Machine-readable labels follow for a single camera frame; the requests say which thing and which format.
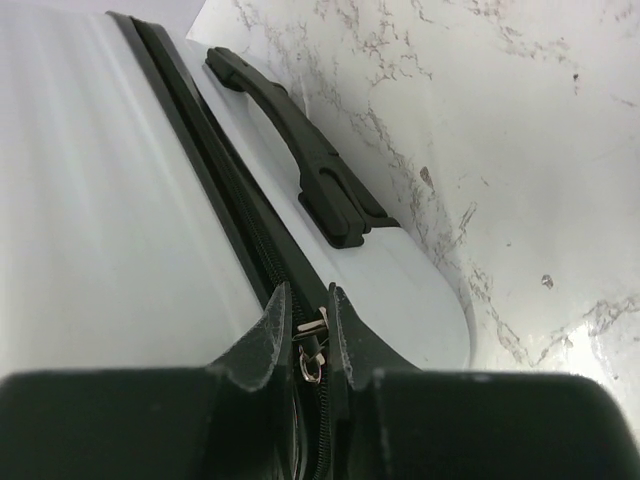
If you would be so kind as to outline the white suitcase with dark lining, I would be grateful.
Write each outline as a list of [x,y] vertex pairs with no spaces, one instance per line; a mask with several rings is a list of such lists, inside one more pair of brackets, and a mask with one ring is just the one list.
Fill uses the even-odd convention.
[[468,365],[451,287],[281,85],[128,15],[3,3],[1,384],[207,366],[282,284],[290,479],[336,479],[331,286],[416,368]]

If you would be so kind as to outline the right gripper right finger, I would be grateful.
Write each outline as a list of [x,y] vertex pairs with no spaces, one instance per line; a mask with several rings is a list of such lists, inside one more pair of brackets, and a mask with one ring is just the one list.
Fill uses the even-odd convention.
[[635,479],[612,397],[566,374],[422,371],[328,292],[336,479]]

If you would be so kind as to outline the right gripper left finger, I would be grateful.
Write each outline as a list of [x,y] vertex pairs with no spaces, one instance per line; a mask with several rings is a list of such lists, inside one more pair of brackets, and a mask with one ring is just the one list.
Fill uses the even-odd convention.
[[290,479],[292,294],[204,367],[39,371],[1,384],[5,479]]

